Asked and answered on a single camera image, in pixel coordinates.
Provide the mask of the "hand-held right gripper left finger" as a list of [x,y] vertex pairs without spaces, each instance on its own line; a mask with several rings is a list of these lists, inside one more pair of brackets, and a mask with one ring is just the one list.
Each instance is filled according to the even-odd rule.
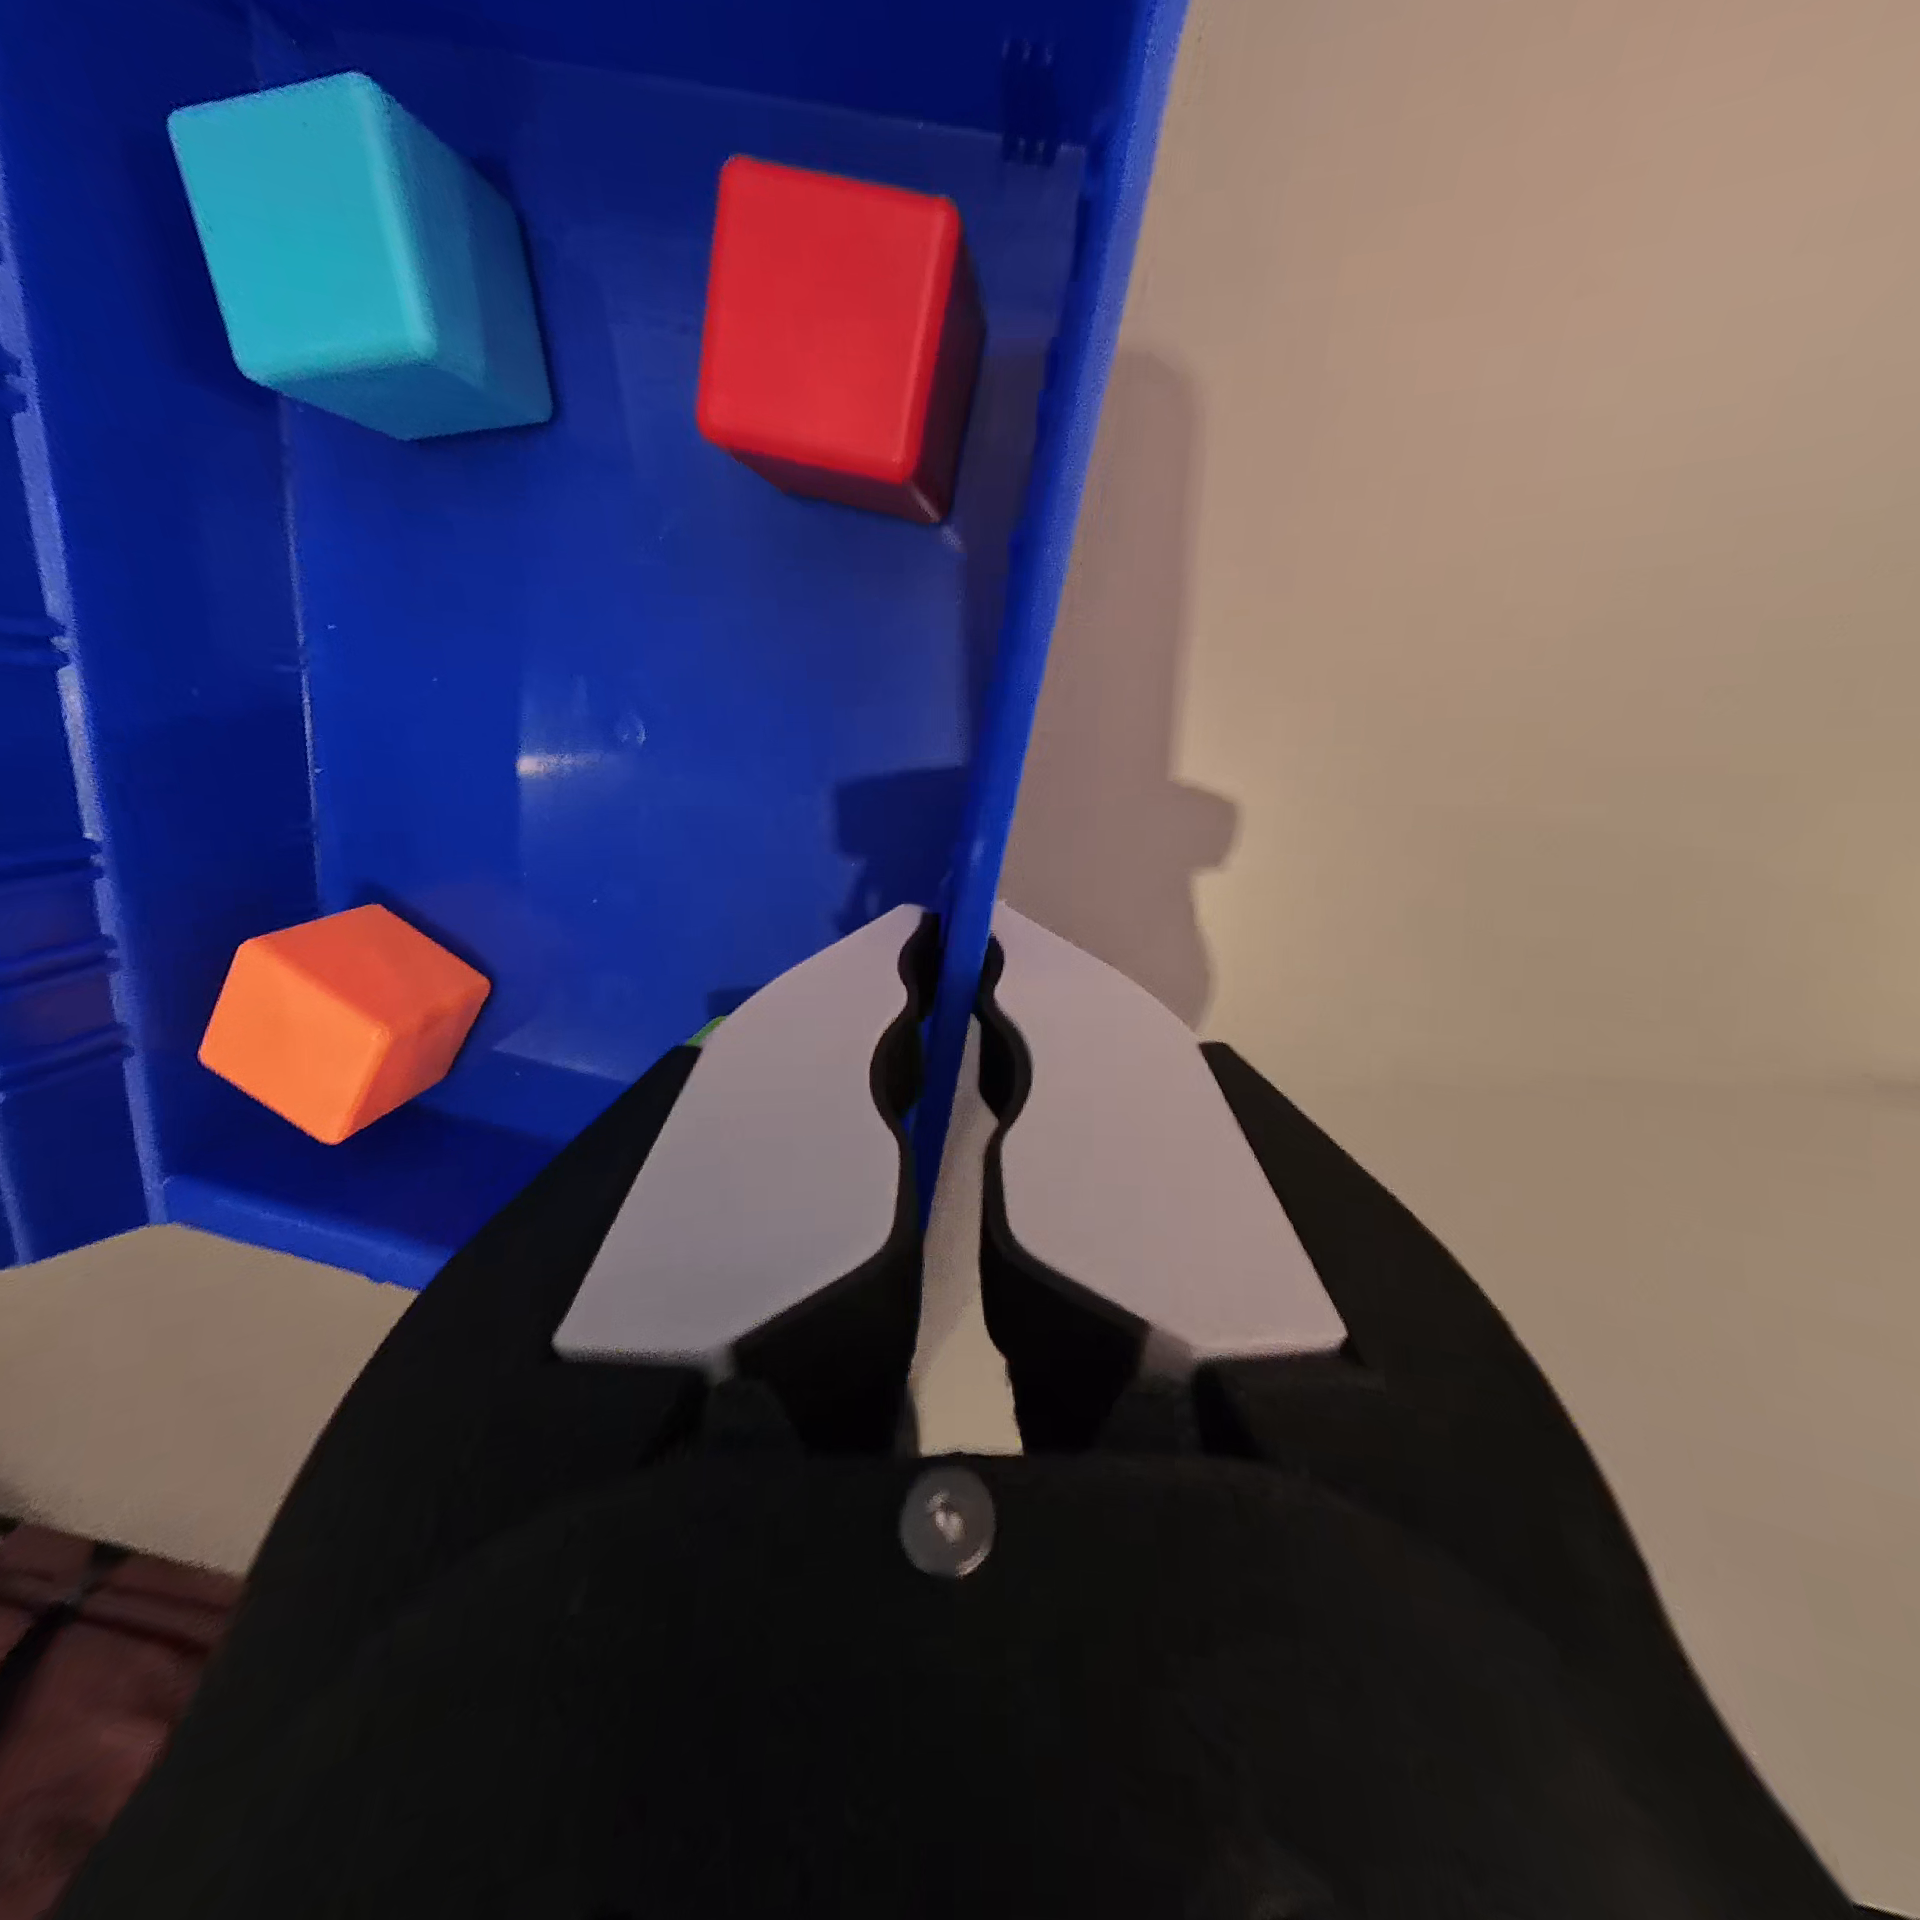
[[714,1369],[917,1224],[939,922],[897,905],[734,1009],[559,1321],[565,1360]]

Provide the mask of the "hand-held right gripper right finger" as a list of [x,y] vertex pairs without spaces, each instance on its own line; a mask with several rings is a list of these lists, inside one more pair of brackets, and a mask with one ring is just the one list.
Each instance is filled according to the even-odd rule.
[[1339,1311],[1188,1024],[1009,903],[993,943],[977,1063],[1006,1255],[1166,1371],[1337,1353]]

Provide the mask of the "orange magnetic cube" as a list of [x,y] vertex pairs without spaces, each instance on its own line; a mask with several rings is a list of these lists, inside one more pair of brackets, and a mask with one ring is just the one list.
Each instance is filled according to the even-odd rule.
[[382,903],[243,943],[199,1063],[301,1133],[341,1146],[433,1090],[490,979]]

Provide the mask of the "blue plastic bin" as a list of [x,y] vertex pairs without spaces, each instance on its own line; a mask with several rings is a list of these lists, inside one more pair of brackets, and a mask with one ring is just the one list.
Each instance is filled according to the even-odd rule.
[[[703,1019],[986,928],[1185,5],[4,5],[4,1264],[159,1220],[426,1284]],[[514,203],[555,415],[396,444],[233,367],[167,116],[359,71]],[[695,423],[738,154],[950,200],[943,525]],[[492,997],[325,1146],[199,1063],[386,905]]]

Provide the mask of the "red magnetic cube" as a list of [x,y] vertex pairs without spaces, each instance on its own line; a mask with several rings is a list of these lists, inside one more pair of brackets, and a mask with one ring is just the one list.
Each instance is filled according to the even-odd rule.
[[709,444],[790,496],[942,523],[986,346],[950,200],[725,162],[695,392]]

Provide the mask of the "teal magnetic cube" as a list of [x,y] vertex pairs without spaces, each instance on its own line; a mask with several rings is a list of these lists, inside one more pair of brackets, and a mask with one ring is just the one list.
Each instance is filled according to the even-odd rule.
[[514,205],[372,77],[186,105],[167,133],[247,380],[391,442],[554,416]]

